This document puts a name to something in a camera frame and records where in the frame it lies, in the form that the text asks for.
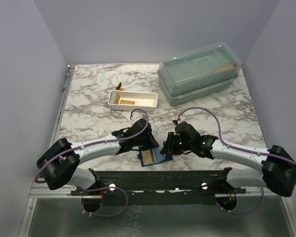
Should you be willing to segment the blue card holder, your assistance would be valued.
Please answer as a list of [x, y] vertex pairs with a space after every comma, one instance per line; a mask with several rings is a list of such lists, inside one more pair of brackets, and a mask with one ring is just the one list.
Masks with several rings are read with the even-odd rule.
[[161, 154], [159, 148], [139, 151], [137, 157], [140, 160], [142, 167], [165, 163], [173, 160], [171, 155]]

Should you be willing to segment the white rectangular tray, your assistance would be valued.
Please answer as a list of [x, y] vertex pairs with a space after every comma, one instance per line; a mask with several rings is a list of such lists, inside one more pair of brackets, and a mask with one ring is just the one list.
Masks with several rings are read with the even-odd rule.
[[120, 100], [130, 100], [135, 101], [135, 105], [118, 105], [110, 104], [110, 94], [108, 98], [108, 105], [113, 110], [123, 110], [123, 111], [131, 111], [135, 108], [143, 109], [144, 111], [154, 111], [158, 105], [158, 94], [155, 92], [134, 92], [134, 91], [119, 91], [115, 90], [119, 93]]

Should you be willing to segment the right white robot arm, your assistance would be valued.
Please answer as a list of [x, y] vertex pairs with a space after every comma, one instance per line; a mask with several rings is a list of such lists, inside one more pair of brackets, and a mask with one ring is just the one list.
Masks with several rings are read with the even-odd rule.
[[246, 169], [232, 169], [228, 175], [217, 181], [220, 192], [227, 194], [234, 188], [266, 187], [273, 193], [290, 197], [296, 185], [296, 164], [281, 146], [258, 149], [237, 144], [224, 144], [213, 135], [201, 135], [187, 122], [176, 125], [169, 132], [163, 155], [178, 156], [192, 152], [201, 158], [226, 160], [246, 166]]

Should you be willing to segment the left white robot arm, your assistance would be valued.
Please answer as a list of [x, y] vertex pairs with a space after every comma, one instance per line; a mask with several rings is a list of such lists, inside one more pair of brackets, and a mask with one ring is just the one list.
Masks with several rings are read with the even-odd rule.
[[114, 131], [102, 139], [70, 143], [66, 138], [62, 138], [38, 159], [38, 177], [44, 179], [50, 190], [72, 185], [94, 195], [100, 187], [95, 172], [78, 166], [96, 158], [126, 153], [136, 147], [139, 151], [159, 147], [153, 137], [151, 125], [143, 118], [131, 127]]

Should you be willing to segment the gold card lying in tray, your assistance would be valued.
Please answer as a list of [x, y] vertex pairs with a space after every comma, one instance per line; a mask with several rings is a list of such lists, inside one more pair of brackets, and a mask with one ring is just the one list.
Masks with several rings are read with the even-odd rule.
[[135, 105], [135, 101], [124, 100], [124, 99], [121, 99], [119, 103], [121, 105]]

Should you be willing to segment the stack of cards in tray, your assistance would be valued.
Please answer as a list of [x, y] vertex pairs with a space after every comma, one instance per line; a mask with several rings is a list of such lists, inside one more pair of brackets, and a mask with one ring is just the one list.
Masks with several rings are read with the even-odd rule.
[[112, 91], [110, 94], [109, 103], [114, 104], [114, 105], [118, 105], [119, 100], [120, 100], [119, 93], [117, 91]]

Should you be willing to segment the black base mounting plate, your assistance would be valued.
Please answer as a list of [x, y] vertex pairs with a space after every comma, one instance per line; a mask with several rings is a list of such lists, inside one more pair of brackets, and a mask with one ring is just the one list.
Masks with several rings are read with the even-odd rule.
[[97, 171], [89, 192], [77, 188], [71, 194], [84, 200], [103, 197], [112, 206], [124, 204], [124, 192], [129, 205], [214, 205], [216, 195], [246, 192], [227, 183], [230, 171]]

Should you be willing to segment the green bin with clear lid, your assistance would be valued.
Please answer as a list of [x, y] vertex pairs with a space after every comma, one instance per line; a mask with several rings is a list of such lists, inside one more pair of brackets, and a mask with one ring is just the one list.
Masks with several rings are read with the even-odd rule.
[[160, 62], [157, 75], [173, 107], [229, 88], [242, 65], [229, 45], [220, 42]]

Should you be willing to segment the yellow black handled screwdriver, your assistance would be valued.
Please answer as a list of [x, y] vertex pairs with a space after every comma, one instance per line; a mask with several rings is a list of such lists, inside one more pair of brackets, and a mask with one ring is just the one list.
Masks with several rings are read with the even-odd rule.
[[119, 82], [115, 89], [116, 89], [116, 90], [119, 90], [119, 91], [124, 91], [124, 89], [121, 88], [121, 86], [122, 86], [122, 83]]

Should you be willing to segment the right aluminium rail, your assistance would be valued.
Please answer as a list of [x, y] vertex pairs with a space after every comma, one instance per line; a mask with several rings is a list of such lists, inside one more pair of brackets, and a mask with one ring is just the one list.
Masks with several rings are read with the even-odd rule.
[[[268, 188], [263, 188], [263, 191], [265, 196], [278, 196]], [[261, 188], [247, 187], [244, 193], [238, 192], [237, 196], [261, 196], [261, 194], [262, 194]]]

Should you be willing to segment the aluminium rail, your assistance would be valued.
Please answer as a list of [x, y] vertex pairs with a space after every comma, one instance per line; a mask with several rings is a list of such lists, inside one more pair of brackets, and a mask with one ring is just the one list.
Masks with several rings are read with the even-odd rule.
[[46, 185], [33, 184], [29, 198], [70, 198], [71, 187], [65, 185], [56, 190], [50, 190]]
[[[268, 188], [263, 188], [263, 191], [265, 196], [278, 196]], [[261, 188], [247, 187], [244, 193], [238, 192], [237, 196], [261, 196], [261, 194], [262, 194]]]

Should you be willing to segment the left aluminium rail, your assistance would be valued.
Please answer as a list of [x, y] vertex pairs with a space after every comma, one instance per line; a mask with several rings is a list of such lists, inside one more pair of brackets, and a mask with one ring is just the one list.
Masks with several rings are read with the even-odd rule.
[[70, 198], [71, 187], [65, 185], [56, 190], [50, 190], [46, 185], [33, 184], [29, 198]]

